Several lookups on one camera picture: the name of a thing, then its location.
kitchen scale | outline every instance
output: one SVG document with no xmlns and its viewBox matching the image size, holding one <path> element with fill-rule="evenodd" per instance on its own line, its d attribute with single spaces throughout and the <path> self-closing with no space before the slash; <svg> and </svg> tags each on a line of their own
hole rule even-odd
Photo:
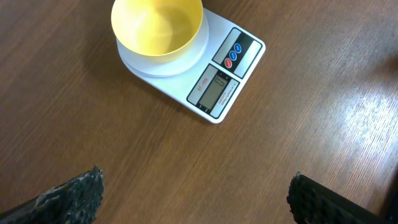
<svg viewBox="0 0 398 224">
<path fill-rule="evenodd" d="M 224 120 L 266 51 L 262 40 L 207 9 L 193 47 L 172 62 L 153 62 L 117 44 L 133 74 L 215 124 Z"/>
</svg>

wood grain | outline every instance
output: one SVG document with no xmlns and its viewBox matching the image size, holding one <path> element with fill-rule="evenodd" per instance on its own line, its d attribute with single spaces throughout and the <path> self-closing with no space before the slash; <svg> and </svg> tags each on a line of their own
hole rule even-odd
<svg viewBox="0 0 398 224">
<path fill-rule="evenodd" d="M 1 212 L 94 164 L 97 223 L 293 223 L 298 170 L 381 212 L 398 170 L 398 2 L 203 4 L 267 44 L 219 125 L 129 73 L 112 1 L 0 2 Z"/>
</svg>

scale platform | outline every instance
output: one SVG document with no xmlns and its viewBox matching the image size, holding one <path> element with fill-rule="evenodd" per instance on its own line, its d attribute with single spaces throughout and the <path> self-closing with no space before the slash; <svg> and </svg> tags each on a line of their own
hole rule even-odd
<svg viewBox="0 0 398 224">
<path fill-rule="evenodd" d="M 231 109 L 266 45 L 221 16 L 207 9 L 204 12 L 194 46 L 173 62 L 151 62 L 117 44 L 133 74 L 217 124 Z"/>
</svg>

